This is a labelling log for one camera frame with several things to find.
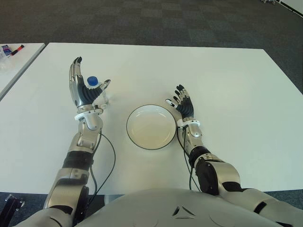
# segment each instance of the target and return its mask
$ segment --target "black cable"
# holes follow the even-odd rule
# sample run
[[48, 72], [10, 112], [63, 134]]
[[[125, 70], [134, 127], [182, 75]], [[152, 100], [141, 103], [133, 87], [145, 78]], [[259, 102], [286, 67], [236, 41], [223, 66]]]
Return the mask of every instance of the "black cable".
[[189, 176], [189, 189], [190, 190], [191, 190], [191, 179], [193, 178], [192, 175], [193, 175], [193, 168], [191, 167], [191, 169], [190, 169], [190, 176]]
[[[185, 154], [186, 154], [187, 156], [188, 156], [188, 154], [186, 153], [186, 151], [185, 151], [185, 149], [184, 149], [184, 146], [182, 146], [182, 144], [181, 144], [181, 141], [180, 141], [180, 138], [179, 138], [179, 134], [178, 134], [178, 128], [177, 128], [177, 139], [178, 139], [178, 141], [179, 141], [180, 146], [181, 146], [182, 149], [183, 149], [183, 154], [184, 154], [185, 163], [186, 163], [186, 165], [187, 165], [188, 172], [190, 173], [189, 166], [188, 166], [188, 163], [187, 163], [187, 159], [186, 159], [186, 156], [185, 156]], [[191, 176], [191, 178], [193, 179], [193, 181], [194, 181], [194, 183], [195, 183], [197, 189], [199, 190], [199, 192], [201, 192], [201, 190], [200, 190], [200, 188], [198, 187], [198, 185], [197, 185], [196, 181], [194, 180], [193, 176]]]
[[184, 141], [183, 141], [183, 151], [184, 153], [187, 155], [187, 157], [189, 157], [188, 153], [185, 151], [185, 140], [186, 140], [186, 129], [183, 128], [184, 131]]
[[110, 145], [112, 146], [112, 149], [113, 149], [113, 152], [114, 152], [114, 164], [113, 164], [113, 167], [112, 169], [110, 170], [109, 174], [107, 175], [106, 179], [104, 180], [104, 182], [101, 184], [101, 186], [98, 188], [96, 194], [94, 194], [91, 199], [89, 200], [89, 203], [88, 203], [88, 206], [93, 202], [93, 200], [95, 199], [97, 193], [100, 191], [100, 189], [103, 187], [103, 185], [105, 184], [105, 182], [108, 180], [108, 178], [110, 177], [110, 175], [112, 174], [114, 168], [115, 168], [115, 165], [116, 165], [116, 151], [115, 151], [115, 148], [112, 144], [112, 142], [103, 134], [101, 134], [103, 137], [105, 137], [105, 139], [107, 139], [107, 141], [110, 143]]
[[[99, 144], [100, 144], [100, 141], [101, 141], [101, 133], [99, 134], [99, 140], [98, 140], [98, 143], [96, 144], [96, 147], [93, 151], [93, 157], [99, 147]], [[91, 174], [91, 178], [93, 179], [93, 182], [94, 182], [94, 185], [95, 185], [95, 191], [94, 191], [94, 195], [97, 194], [97, 181], [96, 181], [96, 178], [94, 176], [94, 172], [93, 172], [93, 168], [92, 168], [92, 164], [90, 165], [89, 167], [89, 170], [90, 170], [90, 174]]]

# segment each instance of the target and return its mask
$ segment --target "red marker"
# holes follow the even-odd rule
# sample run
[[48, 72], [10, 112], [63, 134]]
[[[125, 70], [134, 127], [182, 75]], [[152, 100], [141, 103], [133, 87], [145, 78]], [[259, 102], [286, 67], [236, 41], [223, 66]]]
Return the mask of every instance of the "red marker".
[[24, 45], [21, 45], [20, 47], [18, 47], [18, 49], [14, 50], [11, 55], [14, 56], [16, 53], [18, 53], [18, 51], [20, 51], [22, 48], [24, 47]]

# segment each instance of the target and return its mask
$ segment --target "robotic arm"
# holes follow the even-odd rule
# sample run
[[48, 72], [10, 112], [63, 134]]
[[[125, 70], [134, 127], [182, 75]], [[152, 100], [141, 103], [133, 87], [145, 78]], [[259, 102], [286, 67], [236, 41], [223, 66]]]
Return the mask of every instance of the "robotic arm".
[[188, 92], [182, 85], [175, 91], [176, 101], [166, 102], [181, 115], [178, 135], [184, 144], [189, 163], [196, 170], [202, 192], [219, 196], [226, 201], [270, 219], [284, 227], [302, 227], [303, 210], [261, 192], [257, 189], [243, 189], [237, 170], [229, 163], [212, 154], [202, 143], [200, 122], [194, 119], [194, 108]]
[[76, 58], [70, 67], [70, 91], [77, 107], [75, 120], [78, 133], [71, 141], [67, 156], [45, 200], [44, 209], [17, 226], [71, 227], [82, 221], [88, 204], [89, 167], [92, 165], [97, 139], [103, 122], [103, 110], [93, 106], [94, 100], [105, 90], [110, 80], [99, 87], [85, 86], [80, 71], [82, 58]]

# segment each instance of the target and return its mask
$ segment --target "blue bottle cap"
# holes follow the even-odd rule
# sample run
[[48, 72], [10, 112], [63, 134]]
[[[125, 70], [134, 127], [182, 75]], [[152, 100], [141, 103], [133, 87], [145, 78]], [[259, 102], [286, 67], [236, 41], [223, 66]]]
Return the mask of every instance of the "blue bottle cap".
[[95, 86], [98, 84], [98, 79], [97, 77], [88, 77], [87, 82], [90, 86]]

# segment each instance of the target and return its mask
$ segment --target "floor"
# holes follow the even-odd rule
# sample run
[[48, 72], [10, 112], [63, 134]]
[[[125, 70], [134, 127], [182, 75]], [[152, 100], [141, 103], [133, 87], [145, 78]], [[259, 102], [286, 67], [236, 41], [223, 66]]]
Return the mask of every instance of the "floor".
[[[0, 43], [258, 48], [303, 92], [303, 19], [279, 4], [259, 0], [4, 0], [1, 8]], [[303, 209], [303, 190], [268, 194]], [[0, 192], [0, 210], [7, 195]], [[26, 205], [16, 212], [11, 226], [40, 210], [46, 198], [14, 195], [25, 198]], [[103, 205], [102, 199], [99, 196], [89, 213]]]

